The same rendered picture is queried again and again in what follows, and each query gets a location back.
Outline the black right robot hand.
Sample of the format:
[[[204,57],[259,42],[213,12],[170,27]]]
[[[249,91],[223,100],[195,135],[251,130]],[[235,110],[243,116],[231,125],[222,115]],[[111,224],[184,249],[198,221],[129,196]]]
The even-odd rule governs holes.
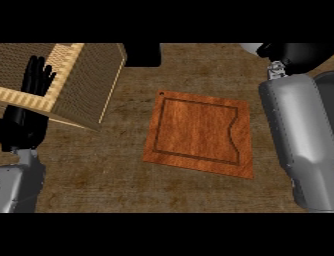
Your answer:
[[[287,75],[312,71],[334,55],[334,42],[263,43],[257,55],[272,62],[272,70]]]

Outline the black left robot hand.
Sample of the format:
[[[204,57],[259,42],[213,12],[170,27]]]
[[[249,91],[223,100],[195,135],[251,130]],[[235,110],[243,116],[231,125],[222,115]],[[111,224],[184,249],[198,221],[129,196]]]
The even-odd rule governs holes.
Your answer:
[[[45,58],[31,56],[24,72],[21,91],[45,96],[57,73],[45,64]],[[46,136],[49,117],[37,112],[9,105],[0,118],[2,151],[36,149]]]

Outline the brown wooden cutting board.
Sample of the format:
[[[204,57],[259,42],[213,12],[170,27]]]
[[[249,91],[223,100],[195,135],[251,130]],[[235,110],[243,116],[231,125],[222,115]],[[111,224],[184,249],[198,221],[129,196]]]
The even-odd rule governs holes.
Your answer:
[[[249,103],[160,90],[144,161],[251,179]]]

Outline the pale grey round object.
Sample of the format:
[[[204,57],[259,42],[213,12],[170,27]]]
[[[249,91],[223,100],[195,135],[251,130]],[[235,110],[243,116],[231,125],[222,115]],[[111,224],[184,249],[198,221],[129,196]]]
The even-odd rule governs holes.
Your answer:
[[[249,53],[257,54],[257,50],[262,47],[262,43],[241,43],[241,47]]]

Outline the tan wicker basket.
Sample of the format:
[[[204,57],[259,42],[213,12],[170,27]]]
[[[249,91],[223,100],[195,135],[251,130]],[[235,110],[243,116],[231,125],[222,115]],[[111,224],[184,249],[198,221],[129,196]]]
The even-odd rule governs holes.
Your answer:
[[[33,56],[46,59],[57,73],[43,96],[21,91]],[[15,105],[98,130],[125,63],[120,43],[0,43],[0,107]]]

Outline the black box-shaped appliance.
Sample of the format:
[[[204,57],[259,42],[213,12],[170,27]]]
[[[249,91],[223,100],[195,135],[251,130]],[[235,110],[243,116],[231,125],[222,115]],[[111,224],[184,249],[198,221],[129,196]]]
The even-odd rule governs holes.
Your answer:
[[[158,67],[161,65],[161,46],[158,43],[126,43],[127,67]]]

